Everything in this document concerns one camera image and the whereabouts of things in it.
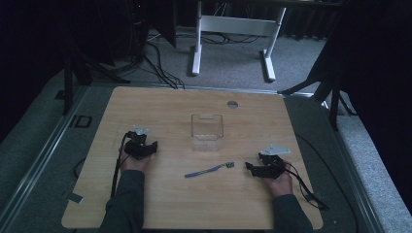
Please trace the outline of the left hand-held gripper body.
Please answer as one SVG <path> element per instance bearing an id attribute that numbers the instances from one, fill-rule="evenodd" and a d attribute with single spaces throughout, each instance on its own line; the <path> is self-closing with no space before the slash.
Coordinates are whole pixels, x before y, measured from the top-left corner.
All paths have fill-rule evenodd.
<path id="1" fill-rule="evenodd" d="M 148 128 L 141 128 L 134 125 L 133 130 L 127 134 L 129 141 L 125 144 L 125 153 L 131 155 L 135 159 L 144 158 L 145 150 L 150 149 L 146 145 L 148 131 Z"/>

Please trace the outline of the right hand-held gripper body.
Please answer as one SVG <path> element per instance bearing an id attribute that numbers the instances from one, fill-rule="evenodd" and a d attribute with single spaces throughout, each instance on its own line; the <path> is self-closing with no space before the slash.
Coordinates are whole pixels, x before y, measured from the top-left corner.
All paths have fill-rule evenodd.
<path id="1" fill-rule="evenodd" d="M 281 158 L 282 154 L 291 153 L 290 149 L 274 145 L 262 150 L 258 157 L 263 163 L 262 178 L 277 179 L 286 171 L 285 161 Z"/>

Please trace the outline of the blue toothbrush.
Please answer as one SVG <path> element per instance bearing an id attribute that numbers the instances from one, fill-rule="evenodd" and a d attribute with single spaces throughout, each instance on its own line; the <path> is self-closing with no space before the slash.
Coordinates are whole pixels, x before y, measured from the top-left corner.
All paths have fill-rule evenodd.
<path id="1" fill-rule="evenodd" d="M 206 174 L 206 173 L 215 172 L 215 171 L 218 171 L 222 167 L 232 168 L 232 167 L 234 167 L 234 162 L 229 161 L 229 162 L 214 166 L 212 168 L 208 168 L 206 170 L 197 171 L 197 172 L 193 172 L 193 173 L 188 173 L 188 174 L 184 175 L 184 178 L 186 178 L 186 179 L 187 178 L 193 178 L 193 177 L 200 176 L 200 175 L 203 175 L 203 174 Z"/>

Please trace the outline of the clear plastic container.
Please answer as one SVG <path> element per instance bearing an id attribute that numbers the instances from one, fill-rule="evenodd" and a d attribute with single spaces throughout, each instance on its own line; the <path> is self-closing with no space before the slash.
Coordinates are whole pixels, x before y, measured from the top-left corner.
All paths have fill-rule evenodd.
<path id="1" fill-rule="evenodd" d="M 221 115 L 191 116 L 191 144 L 194 151 L 218 151 L 223 138 Z"/>

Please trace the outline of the person's left hand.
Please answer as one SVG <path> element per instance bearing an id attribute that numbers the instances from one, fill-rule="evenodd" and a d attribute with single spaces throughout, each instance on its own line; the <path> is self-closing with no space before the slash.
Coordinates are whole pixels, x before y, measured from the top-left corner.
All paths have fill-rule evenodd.
<path id="1" fill-rule="evenodd" d="M 122 172 L 126 170 L 134 170 L 144 172 L 151 161 L 150 157 L 144 157 L 142 159 L 135 159 L 131 155 L 123 152 L 120 157 L 120 170 Z"/>

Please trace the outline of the person's right hand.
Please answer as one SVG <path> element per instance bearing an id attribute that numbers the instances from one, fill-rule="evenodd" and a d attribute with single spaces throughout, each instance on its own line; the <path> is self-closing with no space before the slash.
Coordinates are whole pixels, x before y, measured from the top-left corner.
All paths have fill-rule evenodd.
<path id="1" fill-rule="evenodd" d="M 263 178 L 262 180 L 268 186 L 272 195 L 277 198 L 284 195 L 293 194 L 292 190 L 292 177 L 288 171 L 282 173 L 277 179 Z"/>

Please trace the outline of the black tape floor mark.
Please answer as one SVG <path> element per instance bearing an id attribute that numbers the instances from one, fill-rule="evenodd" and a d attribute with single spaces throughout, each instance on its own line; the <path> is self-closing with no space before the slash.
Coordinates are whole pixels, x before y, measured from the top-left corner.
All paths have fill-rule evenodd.
<path id="1" fill-rule="evenodd" d="M 92 123 L 91 116 L 74 115 L 69 123 L 70 128 L 89 128 Z"/>

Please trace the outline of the grey tape piece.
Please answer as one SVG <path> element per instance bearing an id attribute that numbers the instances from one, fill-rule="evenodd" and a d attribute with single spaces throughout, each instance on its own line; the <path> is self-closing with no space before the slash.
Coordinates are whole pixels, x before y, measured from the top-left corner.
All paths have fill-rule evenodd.
<path id="1" fill-rule="evenodd" d="M 73 193 L 73 192 L 63 192 L 61 194 L 61 197 L 65 200 L 68 200 L 68 201 L 71 201 L 77 204 L 81 204 L 84 200 L 83 196 Z"/>

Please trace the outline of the black tripod stand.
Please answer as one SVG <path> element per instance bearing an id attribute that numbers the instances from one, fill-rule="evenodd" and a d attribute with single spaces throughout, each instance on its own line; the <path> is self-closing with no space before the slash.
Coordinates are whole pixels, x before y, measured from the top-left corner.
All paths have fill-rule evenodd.
<path id="1" fill-rule="evenodd" d="M 339 101 L 341 100 L 340 92 L 343 84 L 343 77 L 346 73 L 347 61 L 348 53 L 346 51 L 338 52 L 323 48 L 306 80 L 290 88 L 279 91 L 279 94 L 292 95 L 311 84 L 319 83 L 313 98 L 317 102 L 323 102 L 330 96 L 328 121 L 334 130 L 338 130 L 338 106 Z"/>
<path id="2" fill-rule="evenodd" d="M 80 51 L 73 37 L 62 33 L 59 36 L 59 45 L 64 54 L 63 69 L 64 69 L 64 89 L 62 91 L 62 99 L 64 100 L 64 108 L 62 114 L 66 116 L 71 110 L 74 103 L 73 94 L 73 76 L 76 76 L 81 85 L 90 85 L 92 77 L 87 66 L 94 68 L 97 72 L 110 78 L 116 83 L 129 83 L 129 81 L 120 78 L 113 72 L 104 68 L 102 65 L 93 61 Z"/>

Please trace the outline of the metal floor rail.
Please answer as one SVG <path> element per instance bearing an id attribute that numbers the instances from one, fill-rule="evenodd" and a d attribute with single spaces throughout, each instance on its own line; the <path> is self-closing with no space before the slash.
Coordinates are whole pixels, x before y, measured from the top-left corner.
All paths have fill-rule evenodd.
<path id="1" fill-rule="evenodd" d="M 355 200 L 355 215 L 360 215 L 360 217 L 356 217 L 356 219 L 362 221 L 367 233 L 384 233 L 384 228 L 373 207 L 372 199 L 369 197 L 367 190 L 363 185 L 355 160 L 351 155 L 352 151 L 346 145 L 346 141 L 343 139 L 341 131 L 335 129 L 331 123 L 328 124 L 328 127 L 339 150 L 336 158 L 341 162 L 341 168 L 349 186 L 349 193 Z"/>
<path id="2" fill-rule="evenodd" d="M 86 92 L 87 86 L 81 86 L 77 93 L 74 95 L 72 106 L 64 116 L 59 116 L 58 122 L 51 132 L 49 138 L 44 143 L 44 146 L 35 157 L 35 160 L 31 163 L 31 166 L 24 174 L 17 189 L 14 191 L 12 197 L 8 201 L 5 208 L 0 212 L 0 231 L 6 232 L 16 219 L 19 211 L 23 207 L 26 199 L 30 195 L 33 187 L 40 178 L 43 170 L 47 166 L 52 153 L 58 145 L 62 135 L 66 131 L 69 123 L 71 122 L 73 115 L 77 111 L 80 103 L 82 102 Z"/>

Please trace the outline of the white desk frame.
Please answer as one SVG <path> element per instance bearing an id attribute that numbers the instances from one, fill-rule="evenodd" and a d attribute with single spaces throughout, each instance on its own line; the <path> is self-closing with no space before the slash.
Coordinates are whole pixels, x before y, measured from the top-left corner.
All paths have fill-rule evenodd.
<path id="1" fill-rule="evenodd" d="M 194 47 L 191 73 L 195 76 L 198 76 L 200 73 L 202 54 L 201 36 L 203 32 L 261 36 L 270 39 L 268 47 L 263 50 L 261 54 L 266 77 L 270 82 L 274 82 L 276 76 L 271 55 L 281 29 L 286 9 L 286 7 L 281 7 L 274 20 L 208 16 L 202 13 L 202 1 L 198 0 L 196 13 L 196 44 Z"/>

